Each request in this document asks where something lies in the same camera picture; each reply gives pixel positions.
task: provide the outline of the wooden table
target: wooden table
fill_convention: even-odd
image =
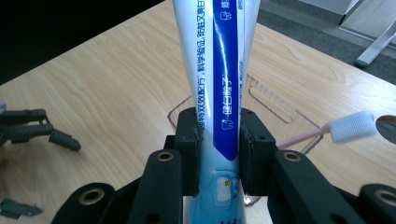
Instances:
[[[85,184],[119,189],[142,175],[149,154],[174,133],[167,114],[191,94],[177,34],[168,0],[0,87],[9,109],[44,108],[55,128],[82,144],[79,153],[48,137],[6,145],[0,199],[44,209],[18,223],[51,222]],[[261,25],[248,73],[317,124],[361,110],[376,119],[396,111],[395,86]],[[344,146],[325,136],[308,156],[354,194],[367,183],[396,186],[396,146],[381,135]],[[268,220],[264,207],[262,200],[249,208],[248,223]]]

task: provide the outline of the blue and white tube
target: blue and white tube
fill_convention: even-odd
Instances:
[[[239,178],[244,80],[260,0],[173,0],[185,67],[203,130],[199,194],[185,223],[246,223]]]

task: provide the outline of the white bristles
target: white bristles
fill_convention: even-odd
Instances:
[[[377,133],[374,115],[367,111],[331,121],[326,126],[335,144],[352,142]]]

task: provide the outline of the blue stripe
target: blue stripe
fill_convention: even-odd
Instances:
[[[214,0],[213,4],[213,144],[229,161],[233,161],[238,155],[239,84],[236,7],[235,0]]]

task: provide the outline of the pink toothbrush handle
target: pink toothbrush handle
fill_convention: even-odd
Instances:
[[[316,129],[312,132],[302,133],[302,134],[296,135],[294,137],[279,141],[276,143],[276,146],[279,149],[286,149],[286,148],[293,146],[297,143],[301,143],[306,139],[310,139],[310,138],[319,136],[324,133],[329,133],[329,132],[330,132],[330,129],[325,125],[325,126],[319,128],[319,129]]]

